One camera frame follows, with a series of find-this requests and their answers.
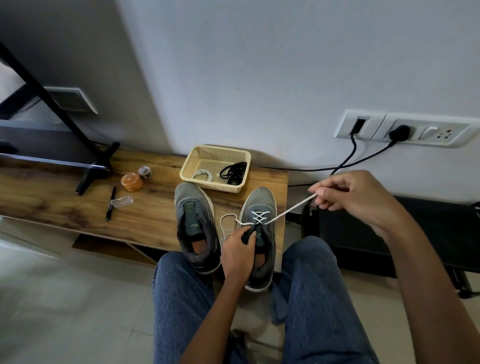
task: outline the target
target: person's left hand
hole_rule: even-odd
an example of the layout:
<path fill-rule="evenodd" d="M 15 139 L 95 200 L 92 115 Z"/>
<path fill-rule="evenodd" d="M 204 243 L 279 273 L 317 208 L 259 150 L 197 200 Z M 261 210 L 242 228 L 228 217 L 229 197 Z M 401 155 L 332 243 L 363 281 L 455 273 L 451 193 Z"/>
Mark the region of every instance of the person's left hand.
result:
<path fill-rule="evenodd" d="M 244 233 L 250 230 L 251 226 L 244 226 L 228 234 L 222 245 L 222 262 L 225 281 L 234 280 L 242 287 L 247 283 L 252 272 L 255 258 L 256 234 L 253 232 L 248 239 L 248 245 L 241 241 Z"/>

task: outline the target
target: pen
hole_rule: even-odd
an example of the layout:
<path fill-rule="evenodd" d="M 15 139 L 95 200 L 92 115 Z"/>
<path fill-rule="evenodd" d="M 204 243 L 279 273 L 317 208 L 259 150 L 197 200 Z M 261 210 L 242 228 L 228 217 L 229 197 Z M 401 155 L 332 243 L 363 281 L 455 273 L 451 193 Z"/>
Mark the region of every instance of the pen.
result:
<path fill-rule="evenodd" d="M 115 199 L 116 192 L 117 192 L 117 187 L 113 187 L 112 196 L 110 197 L 110 202 L 108 204 L 107 216 L 105 217 L 106 221 L 110 221 L 110 219 L 112 218 L 112 210 L 113 210 L 112 200 Z"/>

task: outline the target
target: basket rim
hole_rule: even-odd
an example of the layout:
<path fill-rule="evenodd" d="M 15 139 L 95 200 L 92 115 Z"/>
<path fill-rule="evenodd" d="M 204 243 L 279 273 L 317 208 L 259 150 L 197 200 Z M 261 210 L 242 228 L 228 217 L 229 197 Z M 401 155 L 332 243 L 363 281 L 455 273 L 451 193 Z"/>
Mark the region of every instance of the basket rim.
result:
<path fill-rule="evenodd" d="M 203 147 L 203 146 L 208 147 L 208 148 L 215 148 L 215 149 L 235 150 L 237 152 L 245 153 L 245 156 L 246 156 L 246 159 L 247 159 L 247 168 L 245 169 L 245 173 L 243 175 L 242 182 L 238 185 L 233 185 L 233 184 L 217 183 L 217 182 L 209 182 L 209 181 L 201 181 L 201 180 L 199 181 L 199 180 L 195 180 L 193 178 L 184 177 L 183 172 L 185 171 L 185 167 L 187 166 L 187 162 L 189 161 L 190 157 L 192 156 L 192 153 L 195 151 L 196 148 L 200 148 L 200 147 Z M 247 181 L 247 176 L 248 176 L 248 172 L 250 170 L 251 160 L 252 160 L 252 154 L 248 150 L 228 148 L 228 147 L 225 147 L 225 146 L 210 146 L 210 145 L 207 145 L 207 144 L 201 144 L 201 145 L 193 147 L 192 150 L 190 151 L 190 153 L 187 155 L 187 157 L 186 157 L 186 159 L 183 163 L 183 166 L 181 167 L 181 170 L 180 170 L 180 178 L 182 180 L 186 181 L 186 182 L 203 183 L 203 184 L 207 184 L 207 185 L 210 185 L 210 186 L 225 186 L 225 187 L 232 188 L 232 189 L 240 189 L 245 185 L 245 183 Z"/>

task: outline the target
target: yellow plastic basket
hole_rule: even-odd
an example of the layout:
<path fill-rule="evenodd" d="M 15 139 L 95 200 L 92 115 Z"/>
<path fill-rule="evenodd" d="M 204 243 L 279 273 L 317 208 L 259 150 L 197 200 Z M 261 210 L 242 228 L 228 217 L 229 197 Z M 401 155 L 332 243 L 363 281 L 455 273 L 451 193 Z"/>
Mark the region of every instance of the yellow plastic basket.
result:
<path fill-rule="evenodd" d="M 184 181 L 193 182 L 201 188 L 237 194 L 247 180 L 251 159 L 252 155 L 246 150 L 220 146 L 196 146 L 188 154 L 185 163 L 183 163 L 183 167 L 180 170 L 180 178 Z M 247 162 L 243 181 L 237 186 L 227 184 L 227 180 L 220 177 L 220 171 L 226 166 L 238 162 Z M 197 170 L 210 171 L 212 173 L 212 181 L 208 181 L 209 176 L 206 174 L 200 174 L 192 178 Z"/>

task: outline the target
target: blue jeans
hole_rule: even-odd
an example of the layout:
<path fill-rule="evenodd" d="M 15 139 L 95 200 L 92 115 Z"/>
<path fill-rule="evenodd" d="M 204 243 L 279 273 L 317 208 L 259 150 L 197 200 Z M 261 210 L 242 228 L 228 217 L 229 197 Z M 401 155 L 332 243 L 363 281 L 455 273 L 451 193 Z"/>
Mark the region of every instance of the blue jeans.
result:
<path fill-rule="evenodd" d="M 165 254 L 153 281 L 154 363 L 177 363 L 213 305 L 211 282 L 181 253 Z M 272 321 L 285 322 L 284 363 L 376 364 L 330 247 L 309 236 L 283 254 L 272 290 Z M 247 363 L 229 338 L 226 363 Z"/>

